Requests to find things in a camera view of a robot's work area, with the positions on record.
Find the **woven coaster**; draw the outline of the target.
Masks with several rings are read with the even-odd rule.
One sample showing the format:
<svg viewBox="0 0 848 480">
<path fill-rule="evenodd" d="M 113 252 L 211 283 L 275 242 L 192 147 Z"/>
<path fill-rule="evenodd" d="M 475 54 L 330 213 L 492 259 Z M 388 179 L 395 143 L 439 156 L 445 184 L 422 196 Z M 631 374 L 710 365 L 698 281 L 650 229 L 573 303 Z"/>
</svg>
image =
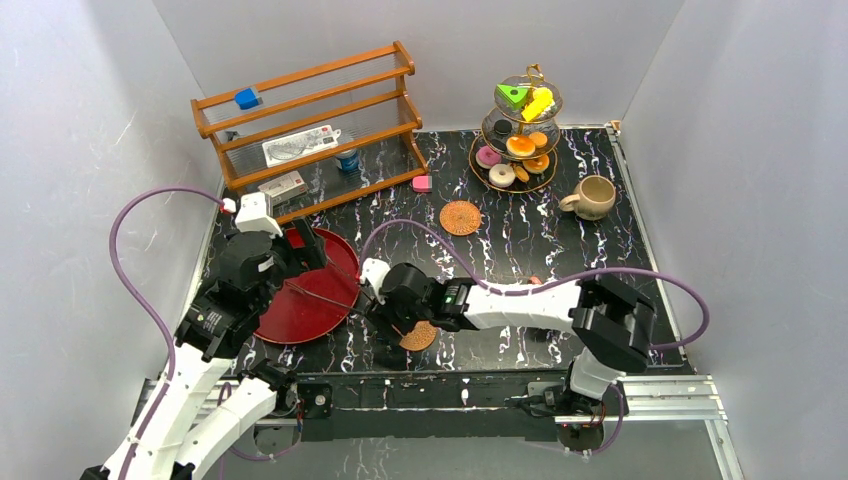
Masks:
<svg viewBox="0 0 848 480">
<path fill-rule="evenodd" d="M 401 336 L 398 345 L 410 352 L 426 350 L 437 338 L 439 329 L 428 321 L 419 321 L 413 329 Z"/>
<path fill-rule="evenodd" d="M 442 228 L 454 236 L 467 236 L 482 225 L 482 214 L 471 202 L 456 200 L 448 202 L 439 213 Z"/>
</svg>

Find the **metal tongs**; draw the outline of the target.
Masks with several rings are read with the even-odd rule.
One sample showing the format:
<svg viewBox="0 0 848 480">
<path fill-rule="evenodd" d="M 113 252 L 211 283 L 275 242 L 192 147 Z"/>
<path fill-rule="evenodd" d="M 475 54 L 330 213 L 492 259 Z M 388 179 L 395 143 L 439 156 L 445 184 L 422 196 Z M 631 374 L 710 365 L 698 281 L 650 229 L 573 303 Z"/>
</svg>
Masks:
<svg viewBox="0 0 848 480">
<path fill-rule="evenodd" d="M 340 266 L 339 266 L 339 265 L 338 265 L 338 264 L 337 264 L 337 263 L 336 263 L 336 262 L 335 262 L 332 258 L 330 258 L 330 257 L 328 257 L 328 259 L 327 259 L 327 266 L 328 266 L 328 267 L 330 267 L 330 268 L 332 268 L 332 269 L 334 269 L 334 270 L 336 270 L 338 273 L 342 273 L 342 274 L 344 274 L 344 275 L 348 276 L 350 279 L 355 280 L 355 279 L 354 279 L 351 275 L 348 275 L 348 274 L 347 274 L 347 272 L 345 272 L 345 271 L 344 271 L 344 270 L 343 270 L 343 269 L 342 269 L 342 268 L 341 268 L 341 267 L 340 267 Z M 357 308 L 357 302 L 358 302 L 358 300 L 357 300 L 357 299 L 358 299 L 358 294 L 357 294 L 357 299 L 355 299 L 355 300 L 354 300 L 353 305 L 346 305 L 346 304 L 344 304 L 344 303 L 338 302 L 338 301 L 333 300 L 333 299 L 331 299 L 331 298 L 328 298 L 328 297 L 325 297 L 325 296 L 319 295 L 319 294 L 317 294 L 317 293 L 315 293 L 315 292 L 312 292 L 312 291 L 310 291 L 310 290 L 307 290 L 307 289 L 305 289 L 305 288 L 303 288 L 303 287 L 301 287 L 301 286 L 299 286 L 299 285 L 297 285 L 297 284 L 293 283 L 293 281 L 292 281 L 292 280 L 284 280 L 284 281 L 283 281 L 283 286 L 284 286 L 284 287 L 287 287 L 287 288 L 290 288 L 290 289 L 292 289 L 292 290 L 294 290 L 294 291 L 298 292 L 298 293 L 299 293 L 299 294 L 301 294 L 301 295 L 306 295 L 306 296 L 308 296 L 308 297 L 311 297 L 311 298 L 314 298 L 314 299 L 320 300 L 320 301 L 322 301 L 322 302 L 324 302 L 324 303 L 331 304 L 331 305 L 334 305 L 334 306 L 337 306 L 337 307 L 340 307 L 340 308 L 344 308 L 344 309 L 346 309 L 346 311 L 348 312 L 348 314 L 353 313 L 353 314 L 356 314 L 356 315 L 361 316 L 361 317 L 363 317 L 363 318 L 366 316 L 366 313 L 367 313 L 366 311 L 364 311 L 364 310 L 361 310 L 361 309 Z"/>
</svg>

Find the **dark red round tray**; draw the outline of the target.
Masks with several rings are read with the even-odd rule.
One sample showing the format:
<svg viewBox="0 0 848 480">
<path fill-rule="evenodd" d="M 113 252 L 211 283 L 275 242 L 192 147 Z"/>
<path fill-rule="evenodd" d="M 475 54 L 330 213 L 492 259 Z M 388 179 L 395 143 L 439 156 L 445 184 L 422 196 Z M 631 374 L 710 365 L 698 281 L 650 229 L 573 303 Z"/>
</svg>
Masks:
<svg viewBox="0 0 848 480">
<path fill-rule="evenodd" d="M 328 266 L 289 280 L 319 295 L 353 305 L 357 294 L 359 296 L 356 253 L 341 236 L 330 230 L 317 228 L 315 233 L 324 238 L 327 257 L 332 258 L 355 280 Z M 301 295 L 283 286 L 268 311 L 261 316 L 255 335 L 275 344 L 305 343 L 331 332 L 347 315 L 344 308 Z"/>
</svg>

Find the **white cream donut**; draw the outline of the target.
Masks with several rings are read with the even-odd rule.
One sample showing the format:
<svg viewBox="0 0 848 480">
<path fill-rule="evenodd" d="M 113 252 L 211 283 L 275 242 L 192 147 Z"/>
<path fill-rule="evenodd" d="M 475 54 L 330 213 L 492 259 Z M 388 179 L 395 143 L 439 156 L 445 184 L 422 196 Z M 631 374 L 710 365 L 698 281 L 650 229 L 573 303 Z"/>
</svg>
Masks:
<svg viewBox="0 0 848 480">
<path fill-rule="evenodd" d="M 488 179 L 491 185 L 506 189 L 515 182 L 516 174 L 509 164 L 497 164 L 489 169 Z"/>
</svg>

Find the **pink donut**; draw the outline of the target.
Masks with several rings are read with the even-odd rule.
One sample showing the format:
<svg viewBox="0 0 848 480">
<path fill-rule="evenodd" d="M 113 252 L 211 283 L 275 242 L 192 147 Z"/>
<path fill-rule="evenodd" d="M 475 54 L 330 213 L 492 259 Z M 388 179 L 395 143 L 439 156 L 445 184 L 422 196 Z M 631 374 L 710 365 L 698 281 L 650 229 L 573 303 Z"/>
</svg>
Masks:
<svg viewBox="0 0 848 480">
<path fill-rule="evenodd" d="M 488 145 L 483 145 L 475 153 L 475 162 L 480 168 L 489 170 L 502 162 L 502 156 Z"/>
</svg>

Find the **round biscuit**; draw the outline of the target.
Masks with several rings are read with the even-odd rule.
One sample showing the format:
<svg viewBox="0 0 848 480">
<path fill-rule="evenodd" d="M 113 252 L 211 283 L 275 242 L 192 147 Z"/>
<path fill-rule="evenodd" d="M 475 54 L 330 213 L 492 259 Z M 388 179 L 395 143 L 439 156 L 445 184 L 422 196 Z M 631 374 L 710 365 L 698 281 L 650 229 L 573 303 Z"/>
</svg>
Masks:
<svg viewBox="0 0 848 480">
<path fill-rule="evenodd" d="M 548 136 L 542 132 L 531 132 L 528 134 L 528 138 L 537 150 L 544 149 L 548 144 Z"/>
<path fill-rule="evenodd" d="M 513 164 L 513 171 L 519 181 L 523 183 L 529 181 L 529 173 L 521 165 Z"/>
</svg>

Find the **orange donut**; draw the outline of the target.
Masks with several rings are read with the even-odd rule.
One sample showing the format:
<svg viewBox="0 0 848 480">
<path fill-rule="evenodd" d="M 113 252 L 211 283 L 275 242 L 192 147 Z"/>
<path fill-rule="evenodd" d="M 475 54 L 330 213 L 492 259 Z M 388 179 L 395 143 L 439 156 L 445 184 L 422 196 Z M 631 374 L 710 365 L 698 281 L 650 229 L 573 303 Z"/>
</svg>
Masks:
<svg viewBox="0 0 848 480">
<path fill-rule="evenodd" d="M 542 155 L 537 158 L 528 158 L 522 161 L 523 168 L 530 174 L 540 175 L 550 166 L 550 157 Z"/>
<path fill-rule="evenodd" d="M 506 140 L 507 153 L 514 158 L 529 158 L 536 152 L 536 145 L 525 135 L 514 135 Z"/>
</svg>

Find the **black sandwich cookie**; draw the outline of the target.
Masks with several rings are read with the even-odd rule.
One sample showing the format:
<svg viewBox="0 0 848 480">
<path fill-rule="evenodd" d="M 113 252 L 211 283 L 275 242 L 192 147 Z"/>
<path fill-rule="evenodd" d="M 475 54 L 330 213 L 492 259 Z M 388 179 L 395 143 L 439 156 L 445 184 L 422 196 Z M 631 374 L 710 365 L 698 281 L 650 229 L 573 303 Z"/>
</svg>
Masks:
<svg viewBox="0 0 848 480">
<path fill-rule="evenodd" d="M 510 121 L 506 119 L 499 119 L 493 124 L 493 132 L 499 136 L 510 136 L 512 134 L 513 128 Z"/>
</svg>

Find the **beige mug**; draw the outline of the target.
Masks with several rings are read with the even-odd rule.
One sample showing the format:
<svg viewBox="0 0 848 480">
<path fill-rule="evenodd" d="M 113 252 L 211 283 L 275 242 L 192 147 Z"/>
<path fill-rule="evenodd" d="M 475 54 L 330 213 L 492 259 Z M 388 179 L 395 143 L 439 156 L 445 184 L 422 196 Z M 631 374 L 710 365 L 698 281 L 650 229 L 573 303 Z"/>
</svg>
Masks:
<svg viewBox="0 0 848 480">
<path fill-rule="evenodd" d="M 577 184 L 572 194 L 561 199 L 558 207 L 583 220 L 597 221 L 612 210 L 616 197 L 615 185 L 609 179 L 590 175 Z"/>
</svg>

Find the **green cake wedge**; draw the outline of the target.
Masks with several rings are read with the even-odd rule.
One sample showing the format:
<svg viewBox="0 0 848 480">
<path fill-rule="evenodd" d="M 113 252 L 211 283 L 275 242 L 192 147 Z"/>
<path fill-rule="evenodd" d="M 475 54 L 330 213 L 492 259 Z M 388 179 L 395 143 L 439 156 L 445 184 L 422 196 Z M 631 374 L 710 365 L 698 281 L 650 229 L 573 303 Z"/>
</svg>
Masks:
<svg viewBox="0 0 848 480">
<path fill-rule="evenodd" d="M 494 98 L 499 109 L 520 111 L 532 98 L 532 88 L 526 85 L 497 84 Z"/>
</svg>

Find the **yellow cake slice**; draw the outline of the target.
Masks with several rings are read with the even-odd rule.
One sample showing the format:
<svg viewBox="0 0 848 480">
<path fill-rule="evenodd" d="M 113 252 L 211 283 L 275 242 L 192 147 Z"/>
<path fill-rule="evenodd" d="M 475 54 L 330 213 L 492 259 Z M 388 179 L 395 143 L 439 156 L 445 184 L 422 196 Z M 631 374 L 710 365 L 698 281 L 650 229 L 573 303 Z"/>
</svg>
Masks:
<svg viewBox="0 0 848 480">
<path fill-rule="evenodd" d="M 521 112 L 524 121 L 536 120 L 555 105 L 553 92 L 547 87 L 534 88 L 531 100 Z"/>
</svg>

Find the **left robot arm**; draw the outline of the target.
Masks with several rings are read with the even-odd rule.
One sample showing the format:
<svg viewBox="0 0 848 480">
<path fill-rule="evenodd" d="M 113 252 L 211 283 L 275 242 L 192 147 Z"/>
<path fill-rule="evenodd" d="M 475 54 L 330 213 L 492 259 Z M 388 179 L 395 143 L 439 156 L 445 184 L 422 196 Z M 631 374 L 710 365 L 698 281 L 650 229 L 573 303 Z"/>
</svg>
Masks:
<svg viewBox="0 0 848 480">
<path fill-rule="evenodd" d="M 140 416 L 108 460 L 82 478 L 200 479 L 259 419 L 294 411 L 294 373 L 264 360 L 196 419 L 284 282 L 327 264 L 325 241 L 307 220 L 293 220 L 290 230 L 301 245 L 292 245 L 277 223 L 231 235 L 170 338 L 167 368 Z"/>
</svg>

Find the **blue jar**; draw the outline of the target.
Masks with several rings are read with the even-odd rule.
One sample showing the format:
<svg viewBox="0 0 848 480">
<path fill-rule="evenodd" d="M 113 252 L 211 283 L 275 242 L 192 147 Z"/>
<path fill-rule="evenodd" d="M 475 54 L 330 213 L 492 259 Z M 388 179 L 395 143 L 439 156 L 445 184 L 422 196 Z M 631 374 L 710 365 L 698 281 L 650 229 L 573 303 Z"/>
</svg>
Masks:
<svg viewBox="0 0 848 480">
<path fill-rule="evenodd" d="M 339 152 L 334 156 L 337 168 L 341 172 L 350 173 L 357 171 L 360 165 L 360 154 L 357 148 Z"/>
</svg>

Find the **wooden three-tier shelf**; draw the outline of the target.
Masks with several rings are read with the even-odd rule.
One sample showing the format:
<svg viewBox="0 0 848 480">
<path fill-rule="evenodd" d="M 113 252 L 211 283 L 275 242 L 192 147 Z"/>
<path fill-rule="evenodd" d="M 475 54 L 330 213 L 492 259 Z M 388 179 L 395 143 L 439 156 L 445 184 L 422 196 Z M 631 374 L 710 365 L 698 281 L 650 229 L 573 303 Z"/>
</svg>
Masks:
<svg viewBox="0 0 848 480">
<path fill-rule="evenodd" d="M 308 191 L 276 205 L 279 223 L 408 182 L 429 172 L 414 138 L 423 125 L 406 85 L 415 63 L 399 41 L 295 73 L 190 102 L 199 135 L 211 141 L 226 187 L 238 194 L 297 171 Z M 242 111 L 233 101 L 255 87 L 262 104 Z M 338 146 L 268 168 L 263 142 L 315 127 L 342 131 Z M 341 172 L 334 156 L 357 148 L 359 169 Z"/>
</svg>

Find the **black base frame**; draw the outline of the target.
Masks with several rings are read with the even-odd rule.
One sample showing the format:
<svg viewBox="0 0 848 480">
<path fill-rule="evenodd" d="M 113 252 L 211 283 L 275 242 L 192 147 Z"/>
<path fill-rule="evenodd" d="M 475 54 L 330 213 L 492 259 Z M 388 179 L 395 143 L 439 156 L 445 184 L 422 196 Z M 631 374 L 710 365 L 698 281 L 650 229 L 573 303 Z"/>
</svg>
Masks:
<svg viewBox="0 0 848 480">
<path fill-rule="evenodd" d="M 309 374 L 301 381 L 330 388 L 327 407 L 309 399 L 303 440 L 360 438 L 518 437 L 551 441 L 554 420 L 507 404 L 530 383 L 560 383 L 557 370 Z"/>
</svg>

